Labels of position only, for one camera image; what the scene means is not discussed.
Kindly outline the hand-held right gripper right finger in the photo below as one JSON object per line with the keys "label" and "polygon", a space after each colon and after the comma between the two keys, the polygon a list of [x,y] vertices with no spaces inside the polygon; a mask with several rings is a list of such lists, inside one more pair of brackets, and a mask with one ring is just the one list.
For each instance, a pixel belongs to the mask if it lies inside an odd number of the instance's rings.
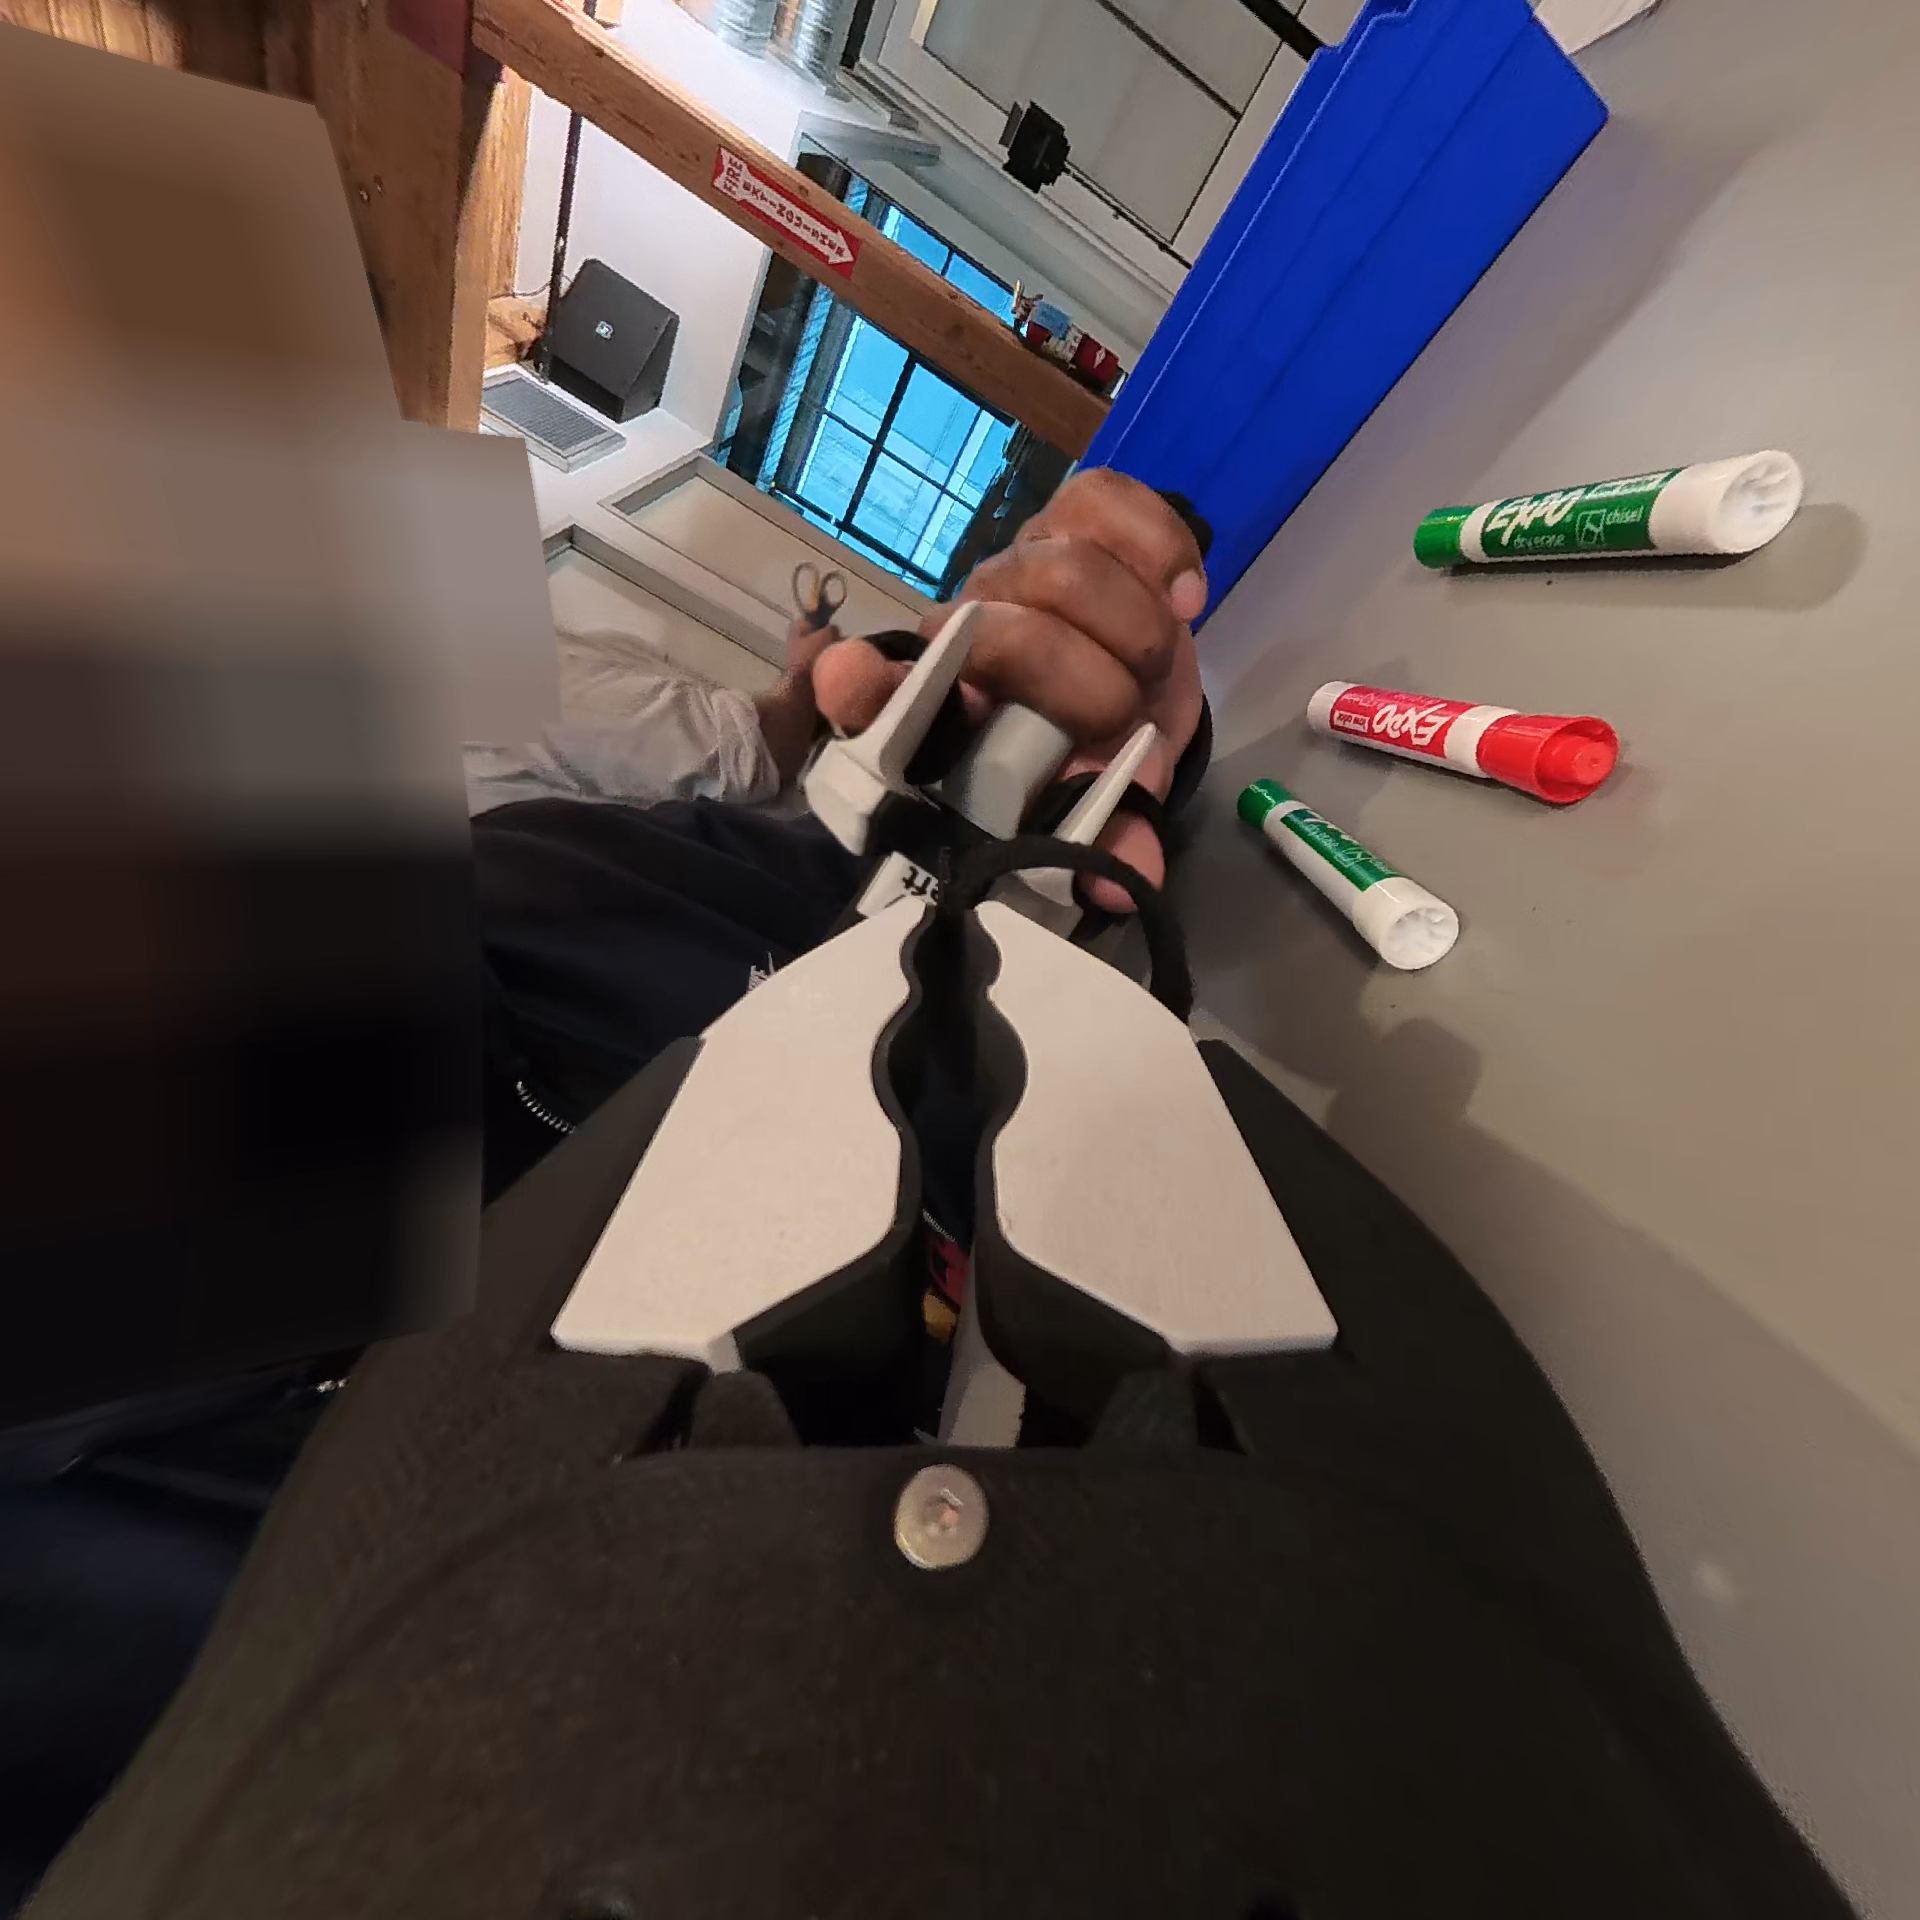
{"label": "hand-held right gripper right finger", "polygon": [[967,925],[975,1315],[1013,1376],[1319,1353],[1336,1322],[1186,1019],[1006,904]]}

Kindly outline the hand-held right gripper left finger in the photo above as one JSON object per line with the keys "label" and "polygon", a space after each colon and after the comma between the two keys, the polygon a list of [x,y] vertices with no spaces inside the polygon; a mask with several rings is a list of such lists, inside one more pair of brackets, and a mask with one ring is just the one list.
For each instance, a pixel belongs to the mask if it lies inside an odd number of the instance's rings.
{"label": "hand-held right gripper left finger", "polygon": [[558,1346],[864,1379],[921,1342],[921,1153],[889,1054],[925,900],[773,974],[696,1040],[558,1312]]}

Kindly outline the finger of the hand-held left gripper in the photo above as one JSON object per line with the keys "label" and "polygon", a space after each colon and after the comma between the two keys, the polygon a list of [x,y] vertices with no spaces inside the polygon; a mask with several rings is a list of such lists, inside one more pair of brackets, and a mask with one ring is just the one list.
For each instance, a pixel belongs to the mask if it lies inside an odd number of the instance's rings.
{"label": "finger of the hand-held left gripper", "polygon": [[804,804],[845,853],[871,851],[887,808],[921,801],[908,770],[962,675],[978,612],[980,604],[952,611],[879,713],[856,734],[826,739],[807,761]]}
{"label": "finger of the hand-held left gripper", "polygon": [[1167,748],[1152,722],[1141,722],[1106,760],[1074,752],[1044,785],[1044,842],[1110,856],[1137,877],[1162,877],[1167,782]]}

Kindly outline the green marker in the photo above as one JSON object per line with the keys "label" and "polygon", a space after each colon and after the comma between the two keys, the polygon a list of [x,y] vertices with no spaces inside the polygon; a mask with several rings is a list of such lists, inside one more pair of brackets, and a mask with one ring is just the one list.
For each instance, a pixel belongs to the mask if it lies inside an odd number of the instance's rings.
{"label": "green marker", "polygon": [[1798,514],[1801,465],[1765,448],[1428,513],[1413,533],[1426,569],[1580,560],[1738,560]]}
{"label": "green marker", "polygon": [[1242,786],[1237,813],[1342,912],[1388,968],[1423,971],[1453,950],[1457,915],[1449,904],[1282,785],[1260,780]]}

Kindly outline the red marker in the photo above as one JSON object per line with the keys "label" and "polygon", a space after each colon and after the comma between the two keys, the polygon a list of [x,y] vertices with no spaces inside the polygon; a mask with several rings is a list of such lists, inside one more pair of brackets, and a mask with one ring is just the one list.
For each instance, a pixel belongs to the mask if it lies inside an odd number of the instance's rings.
{"label": "red marker", "polygon": [[1322,683],[1306,728],[1388,756],[1444,765],[1567,808],[1608,782],[1621,740],[1592,716],[1510,710],[1372,683]]}

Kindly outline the large blue plastic bin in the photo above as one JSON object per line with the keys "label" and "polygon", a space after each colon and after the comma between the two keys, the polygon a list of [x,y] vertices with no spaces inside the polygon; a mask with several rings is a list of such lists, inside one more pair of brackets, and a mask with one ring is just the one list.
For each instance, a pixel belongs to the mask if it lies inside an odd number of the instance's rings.
{"label": "large blue plastic bin", "polygon": [[1184,497],[1215,611],[1606,105],[1525,3],[1374,3],[1313,54],[1084,459]]}

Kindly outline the person's left forearm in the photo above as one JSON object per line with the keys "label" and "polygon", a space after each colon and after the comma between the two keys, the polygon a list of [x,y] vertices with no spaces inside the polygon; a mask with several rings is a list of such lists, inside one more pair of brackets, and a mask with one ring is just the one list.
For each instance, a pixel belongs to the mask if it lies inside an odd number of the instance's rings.
{"label": "person's left forearm", "polygon": [[661,1052],[831,938],[861,861],[720,801],[519,801],[470,821],[484,1205]]}

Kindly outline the person's left hand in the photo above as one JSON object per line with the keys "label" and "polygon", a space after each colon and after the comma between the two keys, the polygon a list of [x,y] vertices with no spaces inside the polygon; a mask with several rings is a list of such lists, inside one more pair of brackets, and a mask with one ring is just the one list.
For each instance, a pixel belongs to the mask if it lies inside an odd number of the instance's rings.
{"label": "person's left hand", "polygon": [[1133,770],[1146,812],[1117,808],[1096,844],[1154,886],[1167,874],[1174,801],[1210,756],[1210,708],[1193,642],[1208,579],[1193,529],[1167,497],[1108,469],[1078,472],[958,592],[975,604],[972,649],[928,734],[913,777],[969,769],[973,739],[1021,708],[1062,739],[1044,780],[1016,788],[988,773],[1000,808],[1054,782],[1096,777],[1141,728],[1156,745]]}

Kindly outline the black wall speaker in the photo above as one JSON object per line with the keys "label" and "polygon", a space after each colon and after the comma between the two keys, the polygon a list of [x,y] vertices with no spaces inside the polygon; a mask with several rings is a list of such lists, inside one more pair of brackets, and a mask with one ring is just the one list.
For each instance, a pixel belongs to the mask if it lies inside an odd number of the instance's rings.
{"label": "black wall speaker", "polygon": [[544,328],[538,371],[551,387],[624,425],[657,408],[679,329],[677,310],[594,256]]}

